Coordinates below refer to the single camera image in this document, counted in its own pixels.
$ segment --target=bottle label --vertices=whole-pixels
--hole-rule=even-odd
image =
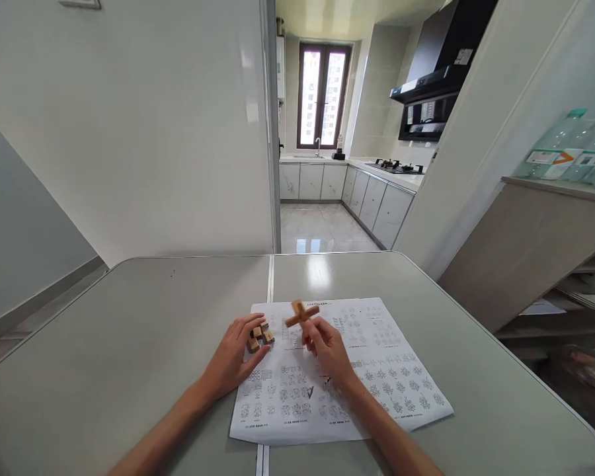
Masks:
[[[576,165],[595,165],[595,152],[584,151],[575,159]]]
[[[535,149],[526,162],[539,163],[539,164],[552,164],[556,160],[557,156],[560,155],[558,151],[546,150],[546,149]]]
[[[557,180],[575,162],[575,159],[584,152],[583,149],[564,149],[553,161],[547,172],[542,176],[544,180]]]

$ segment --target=window frame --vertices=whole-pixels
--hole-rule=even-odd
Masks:
[[[314,110],[315,117],[315,137],[313,138],[312,144],[302,144],[300,143],[301,137],[301,127],[302,127],[302,75],[304,69],[304,52],[306,51],[317,51],[320,53],[320,62],[319,62],[319,81],[317,84],[317,107]],[[322,130],[323,130],[323,122],[324,122],[324,109],[326,104],[324,100],[326,99],[326,80],[327,80],[327,73],[329,70],[329,58],[331,53],[344,53],[346,54],[346,61],[344,61],[344,71],[342,72],[342,83],[340,96],[339,96],[339,105],[337,107],[337,123],[335,124],[335,133],[333,134],[333,144],[332,145],[322,145]],[[352,54],[352,46],[351,45],[340,45],[340,44],[328,44],[328,43],[309,43],[309,42],[300,42],[299,43],[299,81],[297,87],[297,137],[296,137],[296,145],[298,149],[317,149],[317,139],[318,134],[320,138],[320,149],[336,149],[337,148],[337,138],[339,137],[340,129],[342,127],[342,117],[344,116],[344,106],[346,101],[346,86],[348,84],[348,71],[350,69],[350,61],[351,61],[351,54]]]

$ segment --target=ceiling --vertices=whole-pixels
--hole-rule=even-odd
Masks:
[[[276,0],[287,34],[300,38],[360,40],[375,24],[411,26],[445,0]]]

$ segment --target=window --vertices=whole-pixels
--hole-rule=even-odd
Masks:
[[[297,146],[334,149],[342,122],[343,101],[350,63],[350,46],[299,45]]]

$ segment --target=gas stove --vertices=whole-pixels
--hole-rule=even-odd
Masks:
[[[376,169],[381,169],[384,172],[394,173],[394,174],[408,174],[408,175],[424,175],[425,172],[423,171],[422,165],[400,165],[399,161],[386,161],[383,159],[377,159],[375,163],[366,164],[371,167],[375,167]]]

